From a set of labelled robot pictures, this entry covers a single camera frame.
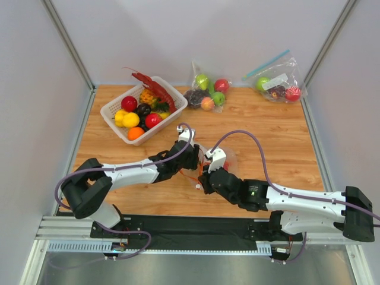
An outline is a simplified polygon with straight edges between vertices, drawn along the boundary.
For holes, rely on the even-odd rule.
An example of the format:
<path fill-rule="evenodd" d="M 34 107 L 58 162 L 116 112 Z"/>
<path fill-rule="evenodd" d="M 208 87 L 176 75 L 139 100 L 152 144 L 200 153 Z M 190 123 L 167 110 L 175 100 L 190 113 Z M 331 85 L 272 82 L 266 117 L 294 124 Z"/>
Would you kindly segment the orange zip top bag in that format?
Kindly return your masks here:
<path fill-rule="evenodd" d="M 210 162 L 205 158 L 205 152 L 208 150 L 203 145 L 200 146 L 199 151 L 199 163 L 198 168 L 196 170 L 187 170 L 187 169 L 181 169 L 179 173 L 187 178 L 189 183 L 198 190 L 203 190 L 202 185 L 198 182 L 198 177 L 202 175 L 202 171 L 206 166 L 210 164 Z M 238 168 L 238 158 L 236 156 L 236 153 L 228 147 L 222 148 L 222 150 L 226 153 L 226 162 L 230 163 L 230 170 L 229 173 L 232 173 L 234 175 L 238 175 L 239 168 Z"/>

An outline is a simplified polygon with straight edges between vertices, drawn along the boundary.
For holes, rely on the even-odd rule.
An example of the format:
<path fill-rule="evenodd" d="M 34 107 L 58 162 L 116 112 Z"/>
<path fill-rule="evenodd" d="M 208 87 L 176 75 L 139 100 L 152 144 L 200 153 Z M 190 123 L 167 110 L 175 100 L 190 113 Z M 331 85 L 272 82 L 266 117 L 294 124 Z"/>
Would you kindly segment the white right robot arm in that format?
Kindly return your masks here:
<path fill-rule="evenodd" d="M 239 179 L 219 168 L 198 178 L 205 194 L 217 193 L 246 211 L 270 211 L 269 230 L 298 233 L 342 233 L 358 242 L 374 242 L 372 203 L 357 187 L 343 192 L 286 188 L 265 180 Z"/>

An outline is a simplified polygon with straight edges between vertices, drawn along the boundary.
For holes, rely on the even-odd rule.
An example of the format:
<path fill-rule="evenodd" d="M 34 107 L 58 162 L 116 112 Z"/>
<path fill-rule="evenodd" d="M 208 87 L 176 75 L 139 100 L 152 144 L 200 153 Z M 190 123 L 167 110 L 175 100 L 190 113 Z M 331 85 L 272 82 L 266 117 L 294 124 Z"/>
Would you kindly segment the red fake lobster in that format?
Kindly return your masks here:
<path fill-rule="evenodd" d="M 151 77 L 148 75 L 145 75 L 141 72 L 136 71 L 135 69 L 132 69 L 130 67 L 125 66 L 124 68 L 130 69 L 132 71 L 131 76 L 136 78 L 137 80 L 141 81 L 144 85 L 144 87 L 151 92 L 154 93 L 154 95 L 159 98 L 163 103 L 167 103 L 169 105 L 169 111 L 171 113 L 174 113 L 177 111 L 177 108 L 175 106 L 175 102 L 171 95 L 166 91 L 164 87 L 162 87 L 159 83 L 154 81 Z"/>

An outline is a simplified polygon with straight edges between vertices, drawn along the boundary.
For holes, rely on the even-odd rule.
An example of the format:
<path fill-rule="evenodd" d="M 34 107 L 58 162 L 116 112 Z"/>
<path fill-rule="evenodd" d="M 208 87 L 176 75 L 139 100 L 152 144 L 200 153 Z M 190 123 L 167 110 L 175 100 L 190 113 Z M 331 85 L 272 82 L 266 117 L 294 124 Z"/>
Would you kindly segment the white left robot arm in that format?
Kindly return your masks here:
<path fill-rule="evenodd" d="M 101 164 L 97 159 L 88 159 L 73 176 L 61 184 L 76 219 L 91 218 L 109 229 L 121 224 L 121 213 L 105 202 L 110 191 L 125 186 L 151 184 L 166 181 L 182 169 L 195 170 L 199 161 L 199 144 L 176 141 L 170 150 L 136 162 Z"/>

